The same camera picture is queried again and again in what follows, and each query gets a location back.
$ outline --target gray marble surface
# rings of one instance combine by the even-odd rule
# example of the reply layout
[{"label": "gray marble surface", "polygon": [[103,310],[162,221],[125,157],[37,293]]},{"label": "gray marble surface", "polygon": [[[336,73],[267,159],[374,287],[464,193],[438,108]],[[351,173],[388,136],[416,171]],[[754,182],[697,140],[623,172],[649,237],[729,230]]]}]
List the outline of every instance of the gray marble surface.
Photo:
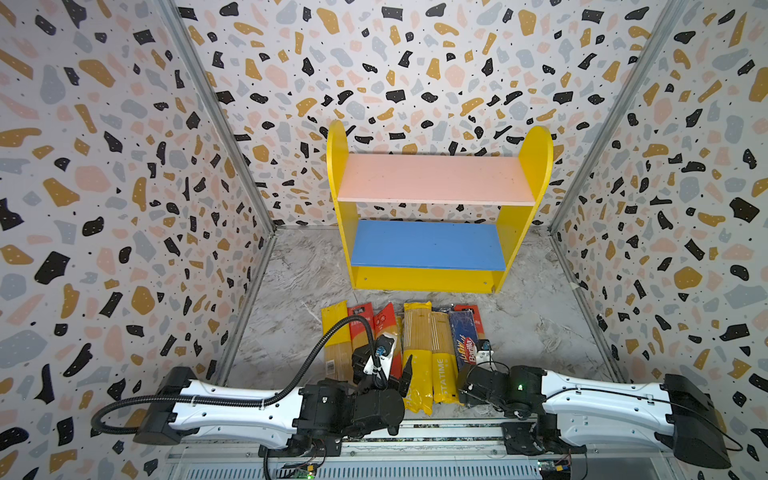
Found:
[{"label": "gray marble surface", "polygon": [[[376,312],[388,302],[401,312],[406,301],[477,304],[495,360],[610,381],[545,234],[530,230],[502,291],[482,295],[353,290],[338,230],[279,230],[227,385],[282,389],[323,333],[320,309],[342,300],[349,306],[373,302]],[[322,379],[323,373],[319,358],[302,384]],[[494,414],[482,407],[440,406],[432,417]]]}]

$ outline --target terrazzo wallpaper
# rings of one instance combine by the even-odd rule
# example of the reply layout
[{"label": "terrazzo wallpaper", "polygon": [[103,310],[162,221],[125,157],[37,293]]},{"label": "terrazzo wallpaper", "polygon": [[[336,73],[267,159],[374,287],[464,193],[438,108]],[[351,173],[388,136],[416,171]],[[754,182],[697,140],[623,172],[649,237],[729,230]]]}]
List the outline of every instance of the terrazzo wallpaper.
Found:
[{"label": "terrazzo wallpaper", "polygon": [[[359,153],[517,154],[554,137],[549,223],[664,0],[178,0],[278,225],[335,223],[327,127]],[[484,222],[497,207],[360,204],[368,218]]]},{"label": "terrazzo wallpaper", "polygon": [[689,6],[556,237],[626,377],[685,375],[743,444],[729,472],[687,476],[755,480],[768,478],[768,2]]},{"label": "terrazzo wallpaper", "polygon": [[90,418],[211,378],[264,233],[154,4],[0,15],[0,477],[158,478]]}]

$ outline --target spaghetti package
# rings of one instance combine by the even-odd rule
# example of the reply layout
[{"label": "spaghetti package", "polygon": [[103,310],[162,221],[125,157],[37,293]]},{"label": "spaghetti package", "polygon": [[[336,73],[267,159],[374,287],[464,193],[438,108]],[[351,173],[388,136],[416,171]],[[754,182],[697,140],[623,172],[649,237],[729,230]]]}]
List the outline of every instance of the spaghetti package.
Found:
[{"label": "spaghetti package", "polygon": [[406,303],[402,321],[402,358],[411,357],[413,377],[406,408],[418,413],[432,414],[432,302]]},{"label": "spaghetti package", "polygon": [[453,349],[456,354],[457,370],[464,365],[477,365],[478,334],[471,310],[450,312],[449,322],[453,335]]},{"label": "spaghetti package", "polygon": [[[360,315],[368,320],[368,324],[373,331],[373,305],[371,303],[365,303],[363,305],[353,306],[346,309],[348,315]],[[366,327],[360,322],[352,322],[349,324],[349,334],[352,337],[352,351],[354,352],[359,347],[368,343],[368,335],[366,334]]]},{"label": "spaghetti package", "polygon": [[396,339],[395,351],[392,354],[392,366],[389,367],[389,375],[396,379],[399,379],[402,375],[402,347],[400,345],[400,328],[402,326],[402,321],[398,320],[398,317],[395,316],[395,307],[393,307],[391,303],[387,303],[387,306],[373,317],[376,338],[382,333],[388,333]]},{"label": "spaghetti package", "polygon": [[448,314],[432,312],[432,391],[435,402],[458,403],[458,367]]},{"label": "spaghetti package", "polygon": [[[346,301],[327,306],[322,312],[323,334],[325,334],[336,325],[336,322],[347,317]],[[340,382],[351,382],[353,377],[352,338],[349,336],[349,324],[343,326],[328,340],[323,352],[326,356],[326,377]]]},{"label": "spaghetti package", "polygon": [[[490,362],[493,349],[491,348],[491,341],[485,335],[485,329],[482,326],[482,320],[480,319],[480,310],[477,305],[454,305],[455,311],[467,310],[472,312],[472,318],[475,320],[475,330],[478,334],[477,343],[477,363]],[[492,365],[484,365],[488,369],[492,369]]]}]

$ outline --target yellow bottom panel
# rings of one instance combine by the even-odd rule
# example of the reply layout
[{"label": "yellow bottom panel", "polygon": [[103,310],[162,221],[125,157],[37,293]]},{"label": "yellow bottom panel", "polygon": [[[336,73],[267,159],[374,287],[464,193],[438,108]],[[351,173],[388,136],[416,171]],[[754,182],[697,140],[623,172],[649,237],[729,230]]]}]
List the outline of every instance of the yellow bottom panel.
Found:
[{"label": "yellow bottom panel", "polygon": [[494,272],[485,270],[353,266],[352,271],[353,287],[361,290],[493,293],[494,288]]}]

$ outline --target pink shelf board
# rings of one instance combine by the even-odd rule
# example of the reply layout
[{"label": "pink shelf board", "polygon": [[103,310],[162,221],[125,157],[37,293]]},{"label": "pink shelf board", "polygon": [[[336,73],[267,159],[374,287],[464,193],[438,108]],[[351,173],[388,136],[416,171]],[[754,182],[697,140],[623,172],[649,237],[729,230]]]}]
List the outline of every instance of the pink shelf board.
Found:
[{"label": "pink shelf board", "polygon": [[535,205],[517,157],[349,154],[342,202]]}]

